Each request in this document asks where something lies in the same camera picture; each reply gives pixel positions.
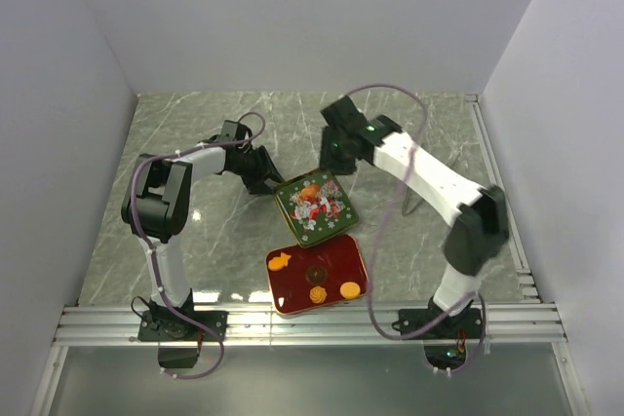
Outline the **gold tin lid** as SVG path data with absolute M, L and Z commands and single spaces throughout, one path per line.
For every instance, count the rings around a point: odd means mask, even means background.
M 297 244 L 309 248 L 355 226 L 359 214 L 337 177 L 315 169 L 273 189 L 274 200 Z

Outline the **red lacquer tray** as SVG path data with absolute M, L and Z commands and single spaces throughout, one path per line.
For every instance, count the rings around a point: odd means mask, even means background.
M 289 266 L 278 272 L 269 271 L 268 260 L 281 252 L 292 257 Z M 265 266 L 274 307 L 283 316 L 355 300 L 369 292 L 369 276 L 359 246 L 346 234 L 309 248 L 286 246 L 274 249 L 266 255 Z M 359 284 L 361 295 L 344 299 L 339 288 L 345 282 Z M 323 304 L 313 304 L 309 299 L 309 291 L 316 285 L 328 293 Z

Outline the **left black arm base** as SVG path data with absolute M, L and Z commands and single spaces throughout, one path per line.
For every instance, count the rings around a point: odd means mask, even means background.
M 166 370 L 191 369 L 198 363 L 205 343 L 217 343 L 225 338 L 227 312 L 195 311 L 191 308 L 180 313 L 193 323 L 159 305 L 141 315 L 137 341 L 158 344 L 158 362 Z

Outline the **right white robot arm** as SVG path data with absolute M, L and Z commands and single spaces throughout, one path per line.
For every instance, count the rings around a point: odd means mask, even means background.
M 432 331 L 451 337 L 464 322 L 468 295 L 479 290 L 484 265 L 508 243 L 509 216 L 504 191 L 484 187 L 443 164 L 424 150 L 399 124 L 385 115 L 369 120 L 343 96 L 322 109 L 320 167 L 350 174 L 358 161 L 405 183 L 446 222 L 443 242 L 447 266 L 433 295 Z

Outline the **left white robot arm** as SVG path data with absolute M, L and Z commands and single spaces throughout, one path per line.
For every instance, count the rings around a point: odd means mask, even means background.
M 121 217 L 138 238 L 149 266 L 152 292 L 143 319 L 148 327 L 175 340 L 209 329 L 195 309 L 181 252 L 191 189 L 199 180 L 229 172 L 241 178 L 249 194 L 270 195 L 284 178 L 267 149 L 253 145 L 258 136 L 242 119 L 226 120 L 220 133 L 190 149 L 136 158 Z

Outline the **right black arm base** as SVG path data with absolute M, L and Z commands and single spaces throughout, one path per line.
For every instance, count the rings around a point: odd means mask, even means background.
M 402 338 L 423 328 L 442 313 L 433 303 L 427 309 L 400 309 L 391 324 Z M 442 319 L 424 333 L 412 337 L 424 342 L 427 363 L 435 373 L 451 376 L 471 363 L 487 340 L 487 316 L 481 308 L 469 304 L 456 316 Z

